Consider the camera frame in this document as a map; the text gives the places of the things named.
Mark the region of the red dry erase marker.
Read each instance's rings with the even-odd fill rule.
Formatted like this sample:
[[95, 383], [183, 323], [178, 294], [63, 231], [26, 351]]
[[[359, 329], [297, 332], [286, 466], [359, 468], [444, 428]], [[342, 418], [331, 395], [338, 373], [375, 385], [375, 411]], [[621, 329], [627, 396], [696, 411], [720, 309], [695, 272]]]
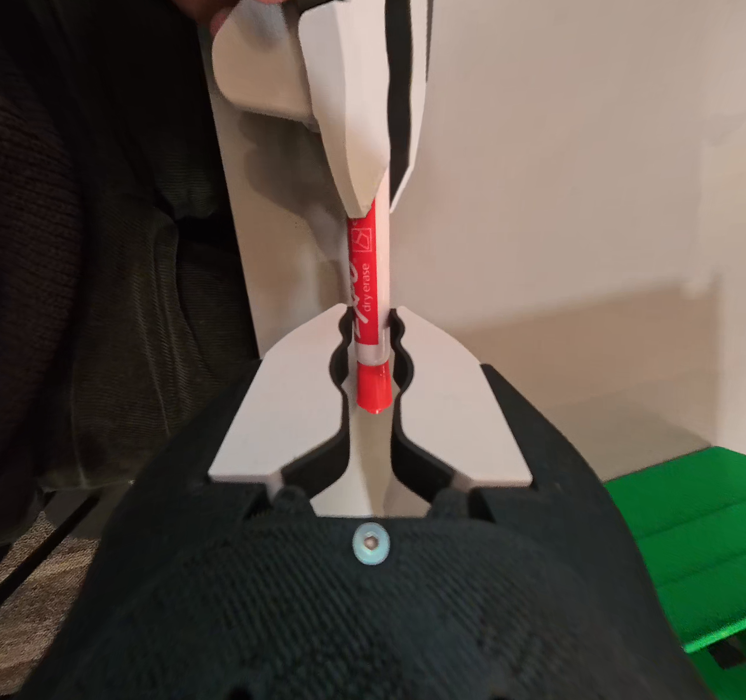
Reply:
[[348, 221], [350, 304], [357, 361], [357, 404], [377, 415], [392, 404], [389, 199], [382, 187], [364, 218]]

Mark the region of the person's black sweater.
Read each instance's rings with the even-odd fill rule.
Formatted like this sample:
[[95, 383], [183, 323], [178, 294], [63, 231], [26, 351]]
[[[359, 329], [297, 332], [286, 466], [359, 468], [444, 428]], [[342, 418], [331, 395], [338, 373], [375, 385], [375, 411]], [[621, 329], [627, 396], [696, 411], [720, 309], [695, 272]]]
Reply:
[[32, 416], [80, 279], [82, 203], [70, 155], [12, 61], [1, 89], [2, 550], [37, 506]]

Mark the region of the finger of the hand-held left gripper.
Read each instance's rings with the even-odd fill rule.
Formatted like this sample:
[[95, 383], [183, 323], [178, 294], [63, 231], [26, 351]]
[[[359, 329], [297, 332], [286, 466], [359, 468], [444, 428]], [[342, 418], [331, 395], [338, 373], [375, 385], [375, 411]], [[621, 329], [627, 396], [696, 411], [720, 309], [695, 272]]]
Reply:
[[430, 67], [434, 0], [386, 0], [389, 63], [389, 210], [399, 203], [413, 173]]
[[312, 111], [349, 218], [364, 218], [389, 166], [386, 0], [334, 0], [300, 18]]

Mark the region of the green plastic bin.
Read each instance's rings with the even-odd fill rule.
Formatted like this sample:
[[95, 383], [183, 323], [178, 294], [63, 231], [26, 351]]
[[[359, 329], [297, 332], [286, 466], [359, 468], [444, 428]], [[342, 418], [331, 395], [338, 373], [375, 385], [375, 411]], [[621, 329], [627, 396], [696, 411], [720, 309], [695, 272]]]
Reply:
[[744, 631], [744, 454], [712, 446], [605, 487], [685, 652]]

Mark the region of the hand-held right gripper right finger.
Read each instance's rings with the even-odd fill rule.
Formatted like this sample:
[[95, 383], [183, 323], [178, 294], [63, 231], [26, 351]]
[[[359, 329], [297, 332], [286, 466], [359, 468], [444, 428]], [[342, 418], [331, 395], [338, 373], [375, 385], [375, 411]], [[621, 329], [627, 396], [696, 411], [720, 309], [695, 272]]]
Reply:
[[398, 387], [391, 467], [422, 500], [442, 490], [528, 488], [532, 473], [493, 392], [487, 366], [405, 307], [389, 318]]

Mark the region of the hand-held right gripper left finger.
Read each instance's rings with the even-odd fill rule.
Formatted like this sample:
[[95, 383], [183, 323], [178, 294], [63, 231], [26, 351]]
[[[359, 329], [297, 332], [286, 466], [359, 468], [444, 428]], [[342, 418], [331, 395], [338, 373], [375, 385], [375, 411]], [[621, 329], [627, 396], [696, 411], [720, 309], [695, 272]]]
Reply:
[[344, 475], [350, 459], [351, 314], [337, 304], [266, 352], [210, 469], [217, 483], [284, 487], [309, 498]]

